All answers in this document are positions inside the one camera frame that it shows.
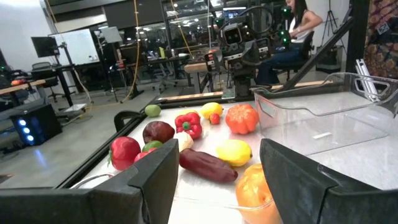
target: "long black hair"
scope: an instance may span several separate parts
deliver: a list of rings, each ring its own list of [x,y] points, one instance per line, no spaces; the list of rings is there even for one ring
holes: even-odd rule
[[[308,10],[307,3],[305,0],[295,0],[294,3],[294,17],[296,20],[296,24],[294,25],[294,29],[298,28],[303,20],[304,12]]]

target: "whiteboard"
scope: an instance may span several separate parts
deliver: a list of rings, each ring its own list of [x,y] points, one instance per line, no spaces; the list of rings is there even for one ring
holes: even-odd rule
[[[64,32],[50,36],[55,37],[58,46],[61,45],[62,42],[67,43],[70,58],[75,65],[84,65],[100,61],[89,29]],[[59,48],[59,51],[60,55],[58,59],[60,64],[69,65],[64,49]]]

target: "patterned fabric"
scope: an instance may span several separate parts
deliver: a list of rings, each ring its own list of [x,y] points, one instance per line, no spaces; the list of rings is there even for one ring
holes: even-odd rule
[[[398,78],[398,44],[372,44],[377,28],[398,16],[398,0],[371,0],[364,59],[369,73],[378,77]]]

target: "garlic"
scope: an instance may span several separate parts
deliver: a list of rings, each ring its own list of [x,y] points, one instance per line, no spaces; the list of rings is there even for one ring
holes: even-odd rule
[[[178,148],[180,152],[193,146],[193,139],[186,132],[177,133],[174,138],[178,139]]]

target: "tripod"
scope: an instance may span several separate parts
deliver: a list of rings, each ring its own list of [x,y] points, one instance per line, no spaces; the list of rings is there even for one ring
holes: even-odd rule
[[[337,23],[336,23],[335,15],[333,14],[333,11],[331,10],[331,0],[329,0],[328,17],[326,18],[325,29],[323,30],[321,46],[323,45],[323,41],[325,40],[325,34],[326,34],[326,28],[327,27],[328,27],[328,36],[330,35],[330,30],[331,30],[331,32],[333,34],[335,34],[335,29],[336,29],[336,31],[338,30],[338,26],[337,26]],[[343,40],[340,39],[340,42],[341,42],[341,44],[343,46],[344,52],[347,54],[347,50],[346,50],[346,47],[344,46]]]

